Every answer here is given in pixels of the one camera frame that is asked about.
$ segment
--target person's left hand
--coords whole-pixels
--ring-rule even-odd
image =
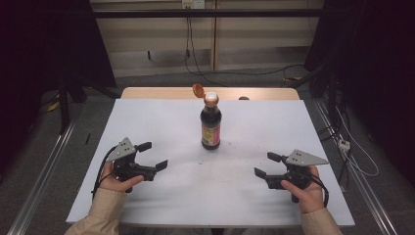
[[[118,181],[112,175],[113,167],[114,166],[113,166],[112,162],[107,162],[107,163],[104,164],[103,172],[101,174],[101,179],[103,177],[105,177],[105,178],[102,179],[100,188],[109,189],[109,190],[117,191],[117,192],[120,192],[120,193],[124,193],[127,189],[129,189],[132,186],[137,185],[137,184],[141,183],[142,181],[144,181],[144,176],[143,175],[135,176],[135,177],[130,178],[128,180],[125,180],[123,182]]]

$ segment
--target electrical outlet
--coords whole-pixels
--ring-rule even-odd
[[[183,9],[193,9],[193,0],[182,0]]]
[[[339,140],[339,148],[345,152],[350,149],[350,142],[345,141],[344,139]]]
[[[193,9],[204,9],[205,8],[205,0],[194,0],[193,1]]]

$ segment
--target gray floor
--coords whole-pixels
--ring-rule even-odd
[[[264,72],[275,71],[275,69],[242,71]],[[286,76],[303,75],[303,73],[304,71],[300,68],[293,68],[286,71]],[[283,76],[282,72],[276,72],[255,76],[212,74],[208,78],[228,86],[279,87],[283,84]],[[176,73],[119,79],[117,81],[118,89],[115,91],[119,92],[126,86],[190,86],[195,82],[209,85],[209,82],[200,76]],[[69,227],[65,220],[76,197],[76,190],[89,167],[114,105],[114,100],[89,88],[85,88],[85,90],[88,93],[85,104],[70,104],[71,114],[75,114],[77,110],[81,111],[79,119],[56,164],[51,179],[47,182],[46,190],[41,195],[35,213],[28,227],[24,229],[26,234],[64,234]],[[316,102],[324,104],[325,99],[312,99],[306,85],[302,86],[298,92],[307,106],[316,131],[326,127],[316,108]],[[48,99],[51,95],[53,92],[45,94],[44,99]],[[384,207],[391,219],[393,228],[397,231],[391,234],[413,234],[415,231],[413,222],[415,221],[414,188],[392,167],[381,146],[369,138],[370,133],[353,113],[352,108],[349,107],[347,111],[350,116],[353,137],[372,156],[379,167],[379,175],[365,178],[379,199],[380,205]],[[11,228],[19,209],[54,148],[59,130],[59,110],[45,112],[44,107],[28,133],[28,140],[17,160],[3,175],[3,182],[0,184],[0,234],[7,234]],[[327,136],[327,132],[323,133],[321,138],[325,136]],[[334,141],[329,139],[323,141],[322,145],[335,174],[339,174],[343,164]],[[372,163],[354,143],[352,143],[352,154],[363,170],[374,171]],[[341,181],[341,185],[345,184],[346,177]],[[365,201],[365,197],[362,196],[361,190],[351,174],[344,195],[356,223],[355,226],[343,228],[345,234],[388,234],[381,230],[374,218],[374,212],[371,211],[370,202]],[[121,226],[121,232],[125,234],[134,231],[138,231],[138,229]],[[302,234],[302,231],[299,227],[287,228],[282,231],[282,234]]]

